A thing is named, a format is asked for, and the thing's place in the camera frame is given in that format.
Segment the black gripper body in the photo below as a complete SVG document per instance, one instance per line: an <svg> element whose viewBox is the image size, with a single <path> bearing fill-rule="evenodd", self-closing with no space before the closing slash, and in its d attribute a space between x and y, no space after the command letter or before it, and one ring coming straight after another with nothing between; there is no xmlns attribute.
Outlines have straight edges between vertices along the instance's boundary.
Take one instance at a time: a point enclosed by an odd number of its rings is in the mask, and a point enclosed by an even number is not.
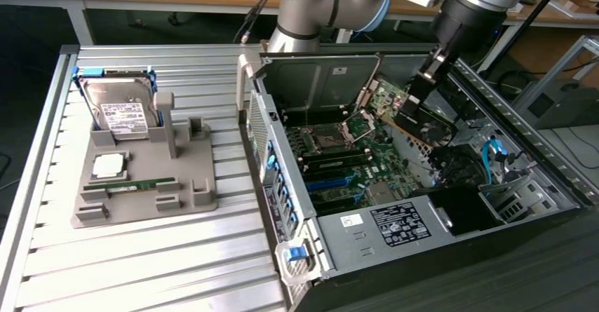
<svg viewBox="0 0 599 312"><path fill-rule="evenodd" d="M432 21L434 55L458 55L472 51L501 25L506 8L481 0L444 0Z"/></svg>

